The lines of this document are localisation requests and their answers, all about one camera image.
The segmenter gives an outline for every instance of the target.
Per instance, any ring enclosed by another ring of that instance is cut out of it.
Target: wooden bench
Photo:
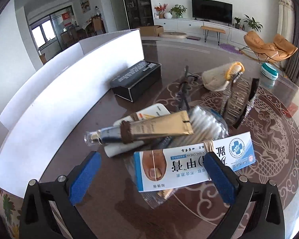
[[[213,27],[208,27],[208,26],[201,26],[201,29],[205,30],[205,42],[208,37],[208,32],[209,31],[215,31],[217,33],[217,41],[218,41],[218,46],[219,46],[219,41],[220,41],[220,33],[226,34],[226,31],[221,28],[213,28]]]

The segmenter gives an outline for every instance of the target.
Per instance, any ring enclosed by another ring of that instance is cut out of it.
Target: orange rocking chair
[[[298,50],[294,44],[287,41],[280,34],[275,35],[273,43],[265,43],[256,32],[250,31],[244,36],[244,40],[247,46],[240,49],[240,51],[244,49],[251,50],[257,56],[259,63],[261,61],[277,63],[280,67],[281,61],[291,57]]]

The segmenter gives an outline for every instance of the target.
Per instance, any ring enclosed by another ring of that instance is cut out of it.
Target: door
[[[123,0],[111,0],[111,4],[117,30],[128,29],[126,13],[123,7]]]

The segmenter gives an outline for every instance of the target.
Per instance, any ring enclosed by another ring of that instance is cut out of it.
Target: purple rug
[[[219,45],[222,49],[231,52],[231,53],[235,53],[235,54],[241,54],[241,52],[239,50],[235,49],[235,46],[230,45],[230,44],[220,44]]]

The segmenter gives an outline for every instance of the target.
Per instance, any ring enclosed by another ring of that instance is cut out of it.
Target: glass tabletop
[[[250,113],[251,121],[238,131],[231,131],[236,134],[257,129],[254,131],[257,136],[252,138],[258,166],[242,170],[251,181],[277,180],[286,238],[292,238],[299,230],[299,88],[281,75],[275,82],[267,79],[261,75],[257,61],[218,47],[153,40],[143,40],[143,47],[145,60],[162,64],[162,79],[135,103],[107,92],[68,136],[41,181],[67,175],[90,151],[98,151],[102,156],[101,168],[83,201],[76,205],[98,238],[207,238],[228,209],[212,182],[182,188],[164,204],[151,209],[125,167],[124,159],[130,154],[108,158],[102,146],[86,146],[83,135],[85,131],[111,126],[123,116],[155,102],[164,104],[163,100],[173,97],[173,89],[186,65],[190,72],[199,73],[240,61],[246,69],[243,77],[259,77],[262,84],[261,103]],[[204,103],[217,107],[221,101],[220,93],[204,92],[201,85],[192,91],[190,105]],[[249,215],[247,211],[235,237],[243,232]]]

